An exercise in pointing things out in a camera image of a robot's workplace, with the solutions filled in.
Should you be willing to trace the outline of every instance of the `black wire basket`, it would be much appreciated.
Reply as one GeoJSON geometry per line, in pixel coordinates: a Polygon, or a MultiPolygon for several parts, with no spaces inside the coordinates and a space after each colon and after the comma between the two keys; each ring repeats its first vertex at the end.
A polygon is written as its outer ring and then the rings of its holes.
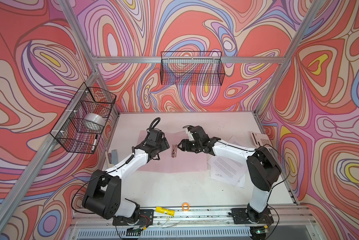
{"type": "Polygon", "coordinates": [[[221,86],[221,51],[162,51],[161,84],[221,86]]]}
{"type": "Polygon", "coordinates": [[[102,88],[84,86],[84,93],[67,120],[60,129],[50,134],[67,152],[93,154],[114,107],[116,95],[102,88]]]}

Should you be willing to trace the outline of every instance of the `ventilation grille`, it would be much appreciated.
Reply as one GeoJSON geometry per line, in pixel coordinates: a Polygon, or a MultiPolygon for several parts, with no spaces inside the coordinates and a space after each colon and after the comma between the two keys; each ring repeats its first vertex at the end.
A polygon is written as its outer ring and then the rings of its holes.
{"type": "MultiPolygon", "coordinates": [[[[118,228],[122,238],[135,238],[126,236],[125,228],[118,228]]],[[[177,237],[249,237],[250,227],[171,227],[147,228],[141,232],[140,238],[177,238],[177,237]]],[[[118,237],[115,228],[80,229],[77,239],[114,239],[118,237]]]]}

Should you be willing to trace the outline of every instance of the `black mounting plate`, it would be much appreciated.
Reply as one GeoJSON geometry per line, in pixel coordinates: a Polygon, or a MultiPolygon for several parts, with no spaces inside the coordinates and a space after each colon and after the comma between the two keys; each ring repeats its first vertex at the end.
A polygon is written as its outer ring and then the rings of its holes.
{"type": "MultiPolygon", "coordinates": [[[[150,219],[150,222],[148,222],[148,225],[153,224],[153,216],[154,216],[154,209],[141,209],[140,215],[144,215],[150,219]]],[[[140,216],[139,220],[135,224],[128,224],[127,222],[123,221],[121,217],[114,217],[113,219],[113,225],[114,226],[144,226],[146,225],[147,219],[140,216]]]]}
{"type": "MultiPolygon", "coordinates": [[[[247,214],[246,214],[246,208],[244,209],[231,209],[231,213],[237,215],[240,218],[243,218],[245,220],[241,220],[239,218],[233,217],[234,220],[234,224],[252,224],[252,222],[249,222],[249,220],[247,219],[247,214]]],[[[258,223],[264,223],[266,225],[270,225],[274,223],[274,219],[272,214],[270,213],[270,209],[266,208],[265,212],[263,214],[263,219],[260,220],[258,223]]]]}

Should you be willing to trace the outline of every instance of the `white roll of tape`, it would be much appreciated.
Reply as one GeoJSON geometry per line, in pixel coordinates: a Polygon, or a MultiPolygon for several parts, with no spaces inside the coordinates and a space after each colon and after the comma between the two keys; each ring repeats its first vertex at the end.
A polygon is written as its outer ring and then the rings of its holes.
{"type": "Polygon", "coordinates": [[[86,127],[91,129],[91,130],[95,130],[95,131],[99,131],[103,128],[103,126],[105,126],[106,120],[105,118],[102,118],[100,115],[95,114],[95,113],[88,113],[85,117],[85,120],[89,121],[89,122],[85,122],[86,127]]]}

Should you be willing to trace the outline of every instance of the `colorful swirl pattern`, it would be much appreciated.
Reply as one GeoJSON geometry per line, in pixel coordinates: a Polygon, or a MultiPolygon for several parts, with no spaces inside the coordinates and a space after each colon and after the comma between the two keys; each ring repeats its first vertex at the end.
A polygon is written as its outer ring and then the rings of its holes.
{"type": "MultiPolygon", "coordinates": [[[[0,0],[0,203],[90,73],[58,1],[0,0]]],[[[63,237],[71,196],[96,169],[114,120],[94,155],[54,149],[0,239],[63,237]]]]}
{"type": "MultiPolygon", "coordinates": [[[[99,56],[164,50],[283,56],[310,6],[306,0],[69,3],[99,56]]],[[[276,65],[226,63],[220,87],[162,86],[159,67],[99,66],[120,111],[244,111],[255,108],[276,65]]],[[[0,0],[0,203],[89,75],[57,0],[0,0]]],[[[292,188],[329,239],[359,239],[359,1],[326,1],[283,77],[261,119],[292,168],[292,188]]],[[[70,199],[96,169],[114,120],[94,155],[56,147],[2,239],[63,238],[70,199]]]]}
{"type": "Polygon", "coordinates": [[[359,240],[359,1],[325,2],[260,118],[326,237],[359,240]]]}
{"type": "MultiPolygon", "coordinates": [[[[74,11],[98,56],[160,56],[161,51],[196,55],[212,50],[224,56],[282,56],[309,5],[304,0],[98,0],[76,3],[74,11]]],[[[159,67],[104,63],[99,69],[118,94],[120,111],[250,111],[276,66],[227,63],[221,87],[162,86],[159,67]]]]}

